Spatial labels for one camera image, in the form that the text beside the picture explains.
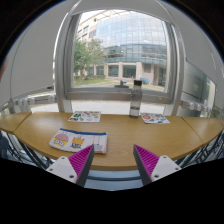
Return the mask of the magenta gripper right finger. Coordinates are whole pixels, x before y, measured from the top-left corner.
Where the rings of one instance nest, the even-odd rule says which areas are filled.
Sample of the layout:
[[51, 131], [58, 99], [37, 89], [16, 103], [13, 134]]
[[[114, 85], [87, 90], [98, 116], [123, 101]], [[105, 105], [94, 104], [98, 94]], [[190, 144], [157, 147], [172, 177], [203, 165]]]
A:
[[133, 155], [143, 185], [148, 185], [181, 170], [181, 167], [167, 155], [158, 156], [138, 145], [133, 146]]

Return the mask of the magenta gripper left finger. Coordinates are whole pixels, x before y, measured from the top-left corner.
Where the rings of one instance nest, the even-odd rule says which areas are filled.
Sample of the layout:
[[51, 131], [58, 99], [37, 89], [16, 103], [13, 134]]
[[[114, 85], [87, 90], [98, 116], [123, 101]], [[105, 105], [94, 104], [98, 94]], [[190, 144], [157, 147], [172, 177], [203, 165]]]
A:
[[90, 145], [70, 157], [59, 157], [47, 171], [84, 187], [93, 158], [94, 146]]

